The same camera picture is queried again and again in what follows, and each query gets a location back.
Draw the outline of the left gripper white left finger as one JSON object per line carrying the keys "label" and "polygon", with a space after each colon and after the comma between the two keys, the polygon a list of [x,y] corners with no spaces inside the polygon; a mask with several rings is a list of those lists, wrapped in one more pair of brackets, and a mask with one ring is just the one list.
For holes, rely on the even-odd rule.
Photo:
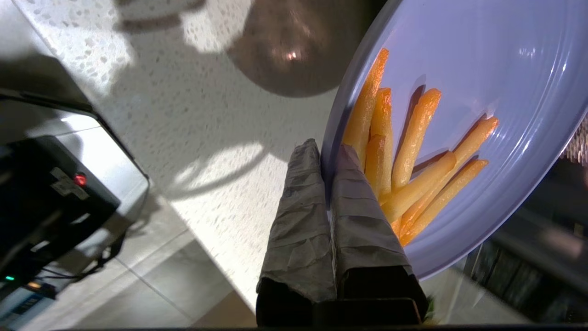
{"label": "left gripper white left finger", "polygon": [[294,148],[256,287],[259,327],[312,325],[336,299],[332,238],[317,143]]}

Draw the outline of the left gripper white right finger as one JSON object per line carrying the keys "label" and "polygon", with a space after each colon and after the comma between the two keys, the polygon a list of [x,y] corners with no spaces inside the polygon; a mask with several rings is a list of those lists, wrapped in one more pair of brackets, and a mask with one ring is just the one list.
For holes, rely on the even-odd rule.
{"label": "left gripper white right finger", "polygon": [[412,299],[426,314],[428,298],[359,166],[342,145],[330,200],[338,299]]}

